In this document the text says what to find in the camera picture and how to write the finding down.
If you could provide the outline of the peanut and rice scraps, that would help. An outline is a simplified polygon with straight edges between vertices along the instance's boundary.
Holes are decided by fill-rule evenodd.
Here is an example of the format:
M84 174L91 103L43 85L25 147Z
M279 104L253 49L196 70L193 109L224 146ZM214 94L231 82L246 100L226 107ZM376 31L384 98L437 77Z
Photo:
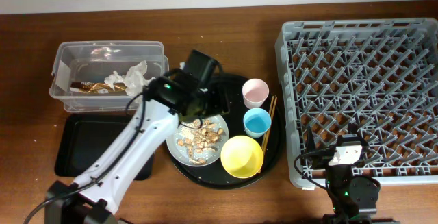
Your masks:
M218 158L226 137L227 131L219 120L196 119L180 125L175 144L189 165L201 166Z

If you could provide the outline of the grey round plate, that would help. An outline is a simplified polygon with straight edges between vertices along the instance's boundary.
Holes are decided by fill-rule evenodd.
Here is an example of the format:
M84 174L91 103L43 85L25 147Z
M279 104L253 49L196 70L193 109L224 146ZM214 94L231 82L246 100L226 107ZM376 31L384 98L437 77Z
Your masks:
M195 119L182 123L166 140L171 155L186 166L207 166L219 157L229 139L229 130L222 116Z

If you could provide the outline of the large white tissue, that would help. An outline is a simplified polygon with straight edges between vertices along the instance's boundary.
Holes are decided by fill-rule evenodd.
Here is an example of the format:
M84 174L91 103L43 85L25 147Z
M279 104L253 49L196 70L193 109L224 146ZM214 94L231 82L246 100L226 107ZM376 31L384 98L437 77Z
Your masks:
M143 90L143 86L148 86L155 79L154 77L150 79L144 77L147 69L147 63L141 61L139 64L132 66L126 75L119 75L117 71L113 71L111 75L104 79L104 83L112 90L116 89L116 84L123 84L127 96L135 96Z

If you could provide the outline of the gold snack wrapper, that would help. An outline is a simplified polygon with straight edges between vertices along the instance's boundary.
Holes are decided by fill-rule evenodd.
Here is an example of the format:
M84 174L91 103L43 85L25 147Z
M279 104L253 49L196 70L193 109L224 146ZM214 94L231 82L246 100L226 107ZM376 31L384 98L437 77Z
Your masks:
M92 82L72 82L70 85L71 92L79 92L84 94L109 94L113 92L124 92L126 90L124 84L114 84L110 86L105 83Z

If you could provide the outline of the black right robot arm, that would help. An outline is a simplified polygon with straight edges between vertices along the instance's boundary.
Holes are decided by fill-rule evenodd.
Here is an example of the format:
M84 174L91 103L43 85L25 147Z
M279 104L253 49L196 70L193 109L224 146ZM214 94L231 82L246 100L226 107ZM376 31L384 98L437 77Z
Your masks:
M348 125L348 133L336 138L336 143L315 147L315 134L308 129L305 155L312 167L326 173L325 191L333 204L333 214L325 214L323 223L371 223L376 214L380 183L366 175L352 173L362 159L368 143L358 134L357 126Z

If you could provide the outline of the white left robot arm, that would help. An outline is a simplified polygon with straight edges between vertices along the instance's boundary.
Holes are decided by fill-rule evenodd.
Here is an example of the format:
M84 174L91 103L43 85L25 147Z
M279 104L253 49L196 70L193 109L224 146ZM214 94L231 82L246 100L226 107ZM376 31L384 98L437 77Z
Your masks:
M180 122L229 111L224 88L150 84L142 104L103 155L70 186L55 182L42 203L45 223L117 223L128 187Z

